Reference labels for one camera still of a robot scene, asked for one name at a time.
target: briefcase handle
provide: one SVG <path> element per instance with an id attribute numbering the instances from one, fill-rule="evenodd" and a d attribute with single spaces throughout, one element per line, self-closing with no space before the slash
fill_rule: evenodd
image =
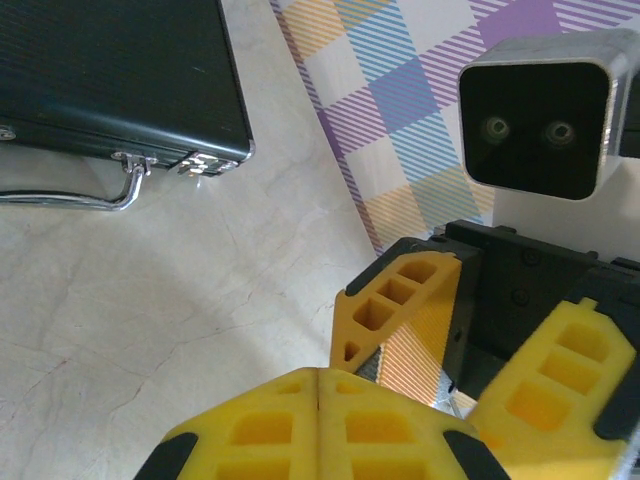
<path id="1" fill-rule="evenodd" d="M 127 173 L 122 192 L 116 198 L 105 199 L 71 192 L 20 190 L 0 192 L 0 204 L 87 208 L 108 212 L 124 210 L 138 198 L 142 180 L 145 176 L 149 176 L 151 165 L 156 162 L 156 159 L 125 152 L 116 152 L 113 158 L 122 161 L 124 171 Z"/>

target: marble floor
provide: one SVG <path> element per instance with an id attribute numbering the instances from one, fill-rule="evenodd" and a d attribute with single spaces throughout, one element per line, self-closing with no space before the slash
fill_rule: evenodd
<path id="1" fill-rule="evenodd" d="M 334 296 L 373 250 L 268 2 L 225 7 L 251 162 L 199 185 L 154 172 L 122 213 L 0 208 L 2 480 L 131 479 L 174 425 L 328 363 Z M 64 162 L 84 189 L 122 175 L 0 155 L 12 186 L 59 187 Z"/>

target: camera lens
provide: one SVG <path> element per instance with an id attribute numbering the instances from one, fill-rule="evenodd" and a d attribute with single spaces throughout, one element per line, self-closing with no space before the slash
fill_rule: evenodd
<path id="1" fill-rule="evenodd" d="M 499 143 L 509 136 L 509 124 L 500 117 L 491 117 L 484 122 L 483 133 L 490 143 Z"/>
<path id="2" fill-rule="evenodd" d="M 567 122 L 551 122 L 545 130 L 545 138 L 554 147 L 564 147 L 575 139 L 575 130 Z"/>

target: checkered cloth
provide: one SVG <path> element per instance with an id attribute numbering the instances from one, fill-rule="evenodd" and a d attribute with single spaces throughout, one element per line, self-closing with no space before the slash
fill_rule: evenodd
<path id="1" fill-rule="evenodd" d="M 456 219 L 490 223 L 461 166 L 457 77 L 500 40 L 640 29 L 640 0 L 271 0 L 378 252 Z"/>

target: black camera face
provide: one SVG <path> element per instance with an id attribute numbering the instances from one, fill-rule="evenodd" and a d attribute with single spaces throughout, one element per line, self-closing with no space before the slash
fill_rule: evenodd
<path id="1" fill-rule="evenodd" d="M 592 63 L 477 66 L 460 77 L 465 164 L 487 185 L 580 200 L 596 188 L 610 80 Z"/>

